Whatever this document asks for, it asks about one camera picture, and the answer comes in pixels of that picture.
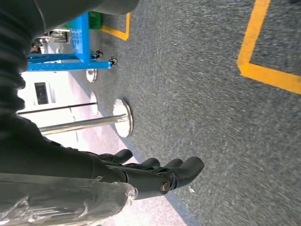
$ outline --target blue frame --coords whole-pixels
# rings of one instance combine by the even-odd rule
[[[71,71],[87,69],[111,69],[110,61],[96,62],[90,54],[89,15],[82,14],[70,22],[70,34],[74,53],[71,54],[30,54],[29,72]],[[63,63],[51,63],[64,60]]]

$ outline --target clear plastic sheet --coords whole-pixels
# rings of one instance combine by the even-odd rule
[[[98,226],[137,196],[127,183],[0,173],[0,226]]]

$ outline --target yellow floor marking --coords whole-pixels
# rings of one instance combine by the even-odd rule
[[[243,76],[301,94],[300,76],[250,63],[270,1],[256,0],[237,64]]]
[[[130,18],[131,18],[131,14],[127,13],[125,32],[121,32],[121,31],[115,30],[114,28],[107,27],[107,26],[104,26],[104,25],[101,26],[100,30],[126,41],[130,36]]]

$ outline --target robotic hand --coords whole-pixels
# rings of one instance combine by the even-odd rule
[[[185,162],[173,159],[164,167],[160,166],[160,162],[155,158],[147,159],[141,164],[121,165],[132,156],[130,150],[124,149],[115,155],[102,154],[98,157],[109,169],[123,172],[125,182],[138,190],[137,199],[164,195],[188,185],[204,168],[204,163],[198,157],[191,157]]]

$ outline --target metal pole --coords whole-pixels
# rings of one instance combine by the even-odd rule
[[[84,121],[75,121],[75,122],[70,122],[70,123],[65,123],[65,124],[60,124],[54,126],[46,126],[46,127],[39,128],[39,130],[42,135],[45,136],[51,134],[69,132],[78,129],[104,126],[104,125],[109,125],[113,123],[125,122],[125,121],[128,121],[128,116],[127,114],[103,117],[98,119],[90,119]]]
[[[46,109],[40,109],[40,110],[34,110],[34,111],[19,112],[18,115],[54,111],[54,110],[61,110],[61,109],[72,108],[72,107],[82,107],[82,106],[89,106],[89,105],[97,105],[97,104],[97,103],[95,102],[95,103],[86,103],[86,104],[79,104],[79,105],[69,105],[69,106],[62,106],[62,107],[46,108]]]

